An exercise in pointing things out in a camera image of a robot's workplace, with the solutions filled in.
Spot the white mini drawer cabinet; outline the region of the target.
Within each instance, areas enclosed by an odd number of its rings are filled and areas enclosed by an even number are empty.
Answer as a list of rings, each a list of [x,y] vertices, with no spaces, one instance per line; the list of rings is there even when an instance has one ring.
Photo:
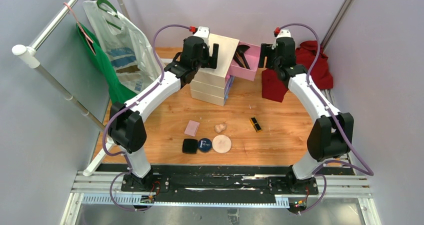
[[[240,40],[227,36],[210,34],[210,51],[218,45],[217,68],[201,68],[189,84],[191,97],[203,102],[224,106],[228,98],[230,84],[234,80],[229,69]]]

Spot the black fan makeup brush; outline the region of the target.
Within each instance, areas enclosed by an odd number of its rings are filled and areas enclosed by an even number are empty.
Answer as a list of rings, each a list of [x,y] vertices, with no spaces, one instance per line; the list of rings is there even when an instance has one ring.
[[[248,45],[240,44],[240,45],[237,46],[237,48],[235,50],[235,53],[238,53],[241,56],[241,58],[244,60],[244,63],[247,67],[246,69],[248,69],[248,70],[250,70],[250,66],[249,66],[249,63],[247,62],[247,59],[245,57],[245,52],[247,50],[249,50],[249,48],[250,48],[250,46],[248,46]]]

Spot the thin gold brush handle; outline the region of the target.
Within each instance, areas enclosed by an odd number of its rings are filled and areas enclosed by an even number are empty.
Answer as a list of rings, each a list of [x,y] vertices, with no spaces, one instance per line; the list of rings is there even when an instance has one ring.
[[[247,68],[244,60],[242,57],[236,52],[233,56],[233,60],[241,67],[241,68]]]

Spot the beige makeup sponge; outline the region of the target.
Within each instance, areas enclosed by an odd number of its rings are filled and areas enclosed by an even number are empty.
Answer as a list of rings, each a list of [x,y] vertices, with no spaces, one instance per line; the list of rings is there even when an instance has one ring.
[[[214,131],[218,134],[222,133],[227,129],[227,124],[225,122],[217,124],[214,126]]]

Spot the pink square pad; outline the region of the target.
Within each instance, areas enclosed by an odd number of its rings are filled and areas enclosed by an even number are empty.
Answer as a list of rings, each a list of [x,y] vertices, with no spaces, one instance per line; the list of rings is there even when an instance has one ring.
[[[198,128],[200,126],[200,123],[194,120],[190,120],[184,130],[184,134],[191,136],[191,137],[195,137],[196,133],[198,131]]]

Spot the black gold lipstick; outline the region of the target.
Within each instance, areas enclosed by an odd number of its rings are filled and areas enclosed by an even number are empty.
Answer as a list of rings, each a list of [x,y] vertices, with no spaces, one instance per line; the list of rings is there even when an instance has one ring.
[[[262,131],[262,128],[261,128],[261,126],[260,126],[259,122],[257,121],[257,119],[256,119],[255,117],[251,117],[249,120],[250,120],[250,122],[251,122],[251,124],[252,124],[253,128],[255,129],[255,131],[256,131],[257,133],[259,133],[259,132],[261,132],[261,131]]]

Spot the round beige powder puff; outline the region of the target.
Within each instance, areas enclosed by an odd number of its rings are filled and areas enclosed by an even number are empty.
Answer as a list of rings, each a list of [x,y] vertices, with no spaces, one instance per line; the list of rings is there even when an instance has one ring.
[[[217,135],[212,140],[212,148],[220,154],[229,152],[232,148],[232,141],[226,135]]]

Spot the round navy compact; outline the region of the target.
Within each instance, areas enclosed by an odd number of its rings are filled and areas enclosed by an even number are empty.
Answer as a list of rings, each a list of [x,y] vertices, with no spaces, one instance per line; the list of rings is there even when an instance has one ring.
[[[209,138],[201,138],[197,147],[200,152],[208,153],[213,148],[212,141]]]

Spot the black square compact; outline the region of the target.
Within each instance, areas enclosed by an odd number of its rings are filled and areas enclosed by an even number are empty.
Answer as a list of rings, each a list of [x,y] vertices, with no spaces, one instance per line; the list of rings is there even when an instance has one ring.
[[[185,138],[182,143],[182,152],[184,154],[193,155],[198,151],[198,140],[193,138]]]

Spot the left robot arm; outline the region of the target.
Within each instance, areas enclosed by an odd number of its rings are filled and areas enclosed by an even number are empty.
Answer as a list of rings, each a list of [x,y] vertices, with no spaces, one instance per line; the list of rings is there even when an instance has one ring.
[[[183,49],[164,68],[163,74],[146,91],[125,103],[116,102],[110,110],[106,126],[107,134],[121,148],[128,165],[129,175],[140,191],[153,186],[144,144],[147,140],[145,121],[169,96],[189,84],[201,68],[216,69],[219,44],[209,46],[204,38],[189,36],[183,41]]]

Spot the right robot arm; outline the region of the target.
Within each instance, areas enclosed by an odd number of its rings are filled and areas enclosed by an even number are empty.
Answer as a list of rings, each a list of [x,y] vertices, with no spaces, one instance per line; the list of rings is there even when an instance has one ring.
[[[354,118],[342,113],[321,93],[307,69],[296,62],[296,45],[291,37],[278,37],[274,43],[260,46],[258,67],[275,71],[277,78],[292,92],[306,109],[313,127],[306,142],[307,152],[291,167],[285,180],[286,188],[294,194],[306,187],[324,162],[350,152]]]

